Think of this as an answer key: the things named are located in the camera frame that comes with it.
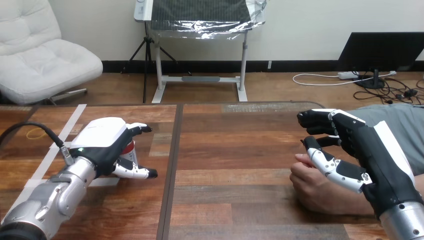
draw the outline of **power strip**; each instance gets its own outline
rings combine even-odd
[[[339,79],[357,79],[358,78],[358,72],[355,72],[356,74],[354,74],[353,71],[344,71],[344,72],[339,72],[337,73],[337,76]]]
[[[344,71],[344,72],[339,72],[337,73],[337,76],[339,79],[341,80],[345,80],[345,79],[357,79],[358,78],[358,74],[359,72],[355,71]],[[386,76],[393,76],[396,75],[396,71],[390,71],[389,74],[383,75],[384,77]]]

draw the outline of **human hand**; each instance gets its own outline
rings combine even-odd
[[[357,194],[329,181],[314,167],[307,154],[296,154],[290,180],[299,201],[307,209],[332,215],[372,215],[371,205]]]

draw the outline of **robotic hand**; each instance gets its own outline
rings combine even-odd
[[[424,202],[399,143],[385,121],[374,127],[338,109],[312,109],[297,119],[310,135],[302,142],[315,167],[330,181],[370,202],[392,240],[424,240]],[[336,159],[322,147],[341,146],[360,166]]]
[[[157,171],[139,166],[132,150],[133,137],[151,131],[146,124],[126,124],[118,117],[91,121],[72,141],[70,151],[60,147],[66,167],[38,185],[28,200],[6,215],[0,239],[51,239],[74,214],[90,183],[102,175],[156,178]]]

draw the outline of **wooden table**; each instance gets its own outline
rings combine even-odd
[[[289,180],[293,155],[305,152],[296,114],[314,103],[263,102],[137,106],[40,107],[31,116],[72,141],[91,120],[121,117],[152,133],[135,138],[151,180],[120,179],[89,187],[56,240],[387,239],[372,217],[314,213],[296,200]],[[82,114],[75,118],[75,112]],[[63,133],[65,125],[69,133]],[[52,141],[21,128],[0,150],[0,218],[31,185],[57,173],[58,154],[42,179],[32,178]],[[338,157],[354,162],[341,149]]]

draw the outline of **white cushion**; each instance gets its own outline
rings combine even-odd
[[[0,56],[61,38],[48,0],[0,0]]]
[[[102,71],[96,55],[80,45],[55,39],[0,56],[0,91],[17,104],[30,104],[92,80]]]

